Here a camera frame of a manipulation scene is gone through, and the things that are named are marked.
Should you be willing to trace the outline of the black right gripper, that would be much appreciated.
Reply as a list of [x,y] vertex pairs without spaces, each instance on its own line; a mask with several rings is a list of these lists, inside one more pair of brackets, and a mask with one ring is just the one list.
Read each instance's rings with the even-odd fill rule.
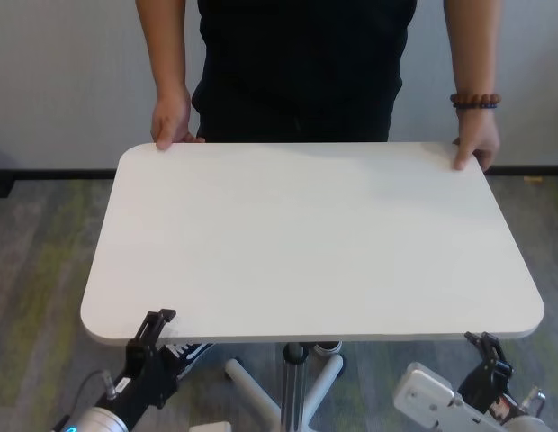
[[476,410],[487,410],[501,395],[509,394],[514,369],[508,363],[500,341],[491,333],[465,332],[464,337],[478,350],[482,363],[466,376],[458,393]]

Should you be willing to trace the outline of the person's right hand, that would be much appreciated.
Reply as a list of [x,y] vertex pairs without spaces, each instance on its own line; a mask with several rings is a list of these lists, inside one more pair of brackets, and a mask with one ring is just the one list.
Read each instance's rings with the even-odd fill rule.
[[205,142],[204,138],[190,132],[190,113],[191,98],[184,86],[157,94],[150,133],[158,150],[166,151],[174,143]]

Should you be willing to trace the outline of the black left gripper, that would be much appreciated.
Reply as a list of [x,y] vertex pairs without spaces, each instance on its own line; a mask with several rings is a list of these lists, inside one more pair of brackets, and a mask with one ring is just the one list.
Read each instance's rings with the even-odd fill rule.
[[125,366],[116,380],[130,380],[110,402],[112,412],[134,428],[148,407],[162,409],[176,392],[175,360],[166,346],[156,345],[164,326],[176,316],[172,309],[149,311],[126,348]]

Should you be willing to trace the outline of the person's left hand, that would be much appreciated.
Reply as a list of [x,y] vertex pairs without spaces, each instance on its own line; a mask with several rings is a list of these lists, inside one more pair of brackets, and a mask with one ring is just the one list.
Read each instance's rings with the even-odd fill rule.
[[476,158],[483,172],[487,171],[500,150],[500,135],[493,110],[468,109],[456,111],[458,147],[454,169],[463,171]]

